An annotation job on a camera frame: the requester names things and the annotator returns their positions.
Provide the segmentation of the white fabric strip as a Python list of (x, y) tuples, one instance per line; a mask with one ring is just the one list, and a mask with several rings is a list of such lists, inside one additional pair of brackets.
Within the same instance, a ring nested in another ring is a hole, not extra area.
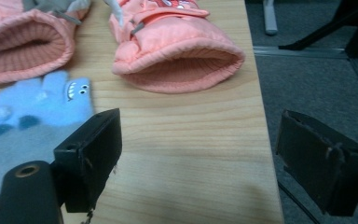
[(123, 12), (117, 0), (103, 0), (110, 8), (120, 27), (123, 26)]

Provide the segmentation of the blue shark print glove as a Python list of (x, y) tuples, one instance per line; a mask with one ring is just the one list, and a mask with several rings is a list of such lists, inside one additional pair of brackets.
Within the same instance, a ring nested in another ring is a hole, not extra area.
[(0, 188), (12, 168), (54, 161), (53, 149), (93, 115), (90, 80), (61, 70), (0, 91)]

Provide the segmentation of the pink padded glove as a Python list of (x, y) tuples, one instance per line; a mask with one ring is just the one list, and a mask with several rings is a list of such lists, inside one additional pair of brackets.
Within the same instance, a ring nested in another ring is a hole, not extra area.
[(197, 0), (117, 0), (123, 26), (111, 13), (118, 47), (112, 71), (144, 91), (203, 91), (233, 76), (245, 55), (207, 20)]
[[(81, 21), (88, 11), (69, 15)], [(0, 83), (43, 76), (68, 63), (77, 26), (38, 9), (24, 11), (21, 0), (0, 0)]]

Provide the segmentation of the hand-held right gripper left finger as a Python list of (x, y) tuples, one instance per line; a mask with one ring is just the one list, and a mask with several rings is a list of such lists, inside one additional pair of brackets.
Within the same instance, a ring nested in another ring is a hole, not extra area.
[(54, 149), (59, 203), (69, 213), (93, 210), (121, 152), (120, 110), (106, 110), (88, 119)]

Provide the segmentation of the grey cloth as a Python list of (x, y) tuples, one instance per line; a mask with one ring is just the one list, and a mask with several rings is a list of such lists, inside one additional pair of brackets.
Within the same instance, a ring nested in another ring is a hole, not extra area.
[(65, 19), (76, 25), (80, 25), (80, 19), (70, 16), (70, 12), (78, 12), (90, 7), (90, 0), (21, 0), (23, 10), (38, 9), (45, 13), (52, 13), (54, 16)]

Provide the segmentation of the metal floor rail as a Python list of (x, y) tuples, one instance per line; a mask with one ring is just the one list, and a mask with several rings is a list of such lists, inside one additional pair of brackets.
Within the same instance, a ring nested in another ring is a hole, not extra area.
[(254, 46), (256, 56), (283, 56), (283, 57), (305, 57), (319, 59), (346, 60), (351, 64), (352, 69), (358, 76), (358, 59), (350, 58), (344, 49), (322, 49), (310, 48), (302, 50), (279, 49), (272, 46)]

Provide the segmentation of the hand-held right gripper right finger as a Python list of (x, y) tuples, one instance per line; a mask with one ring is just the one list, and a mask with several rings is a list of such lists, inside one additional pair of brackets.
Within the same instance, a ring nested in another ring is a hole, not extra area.
[(358, 143), (319, 120), (282, 112), (277, 154), (285, 170), (331, 216), (349, 217), (358, 206)]

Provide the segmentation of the grey metal stand leg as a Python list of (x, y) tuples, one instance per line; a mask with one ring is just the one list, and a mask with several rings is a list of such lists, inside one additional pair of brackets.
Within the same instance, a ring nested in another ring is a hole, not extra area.
[(263, 0), (263, 12), (266, 34), (276, 35), (278, 33), (278, 26), (275, 16), (274, 0)]

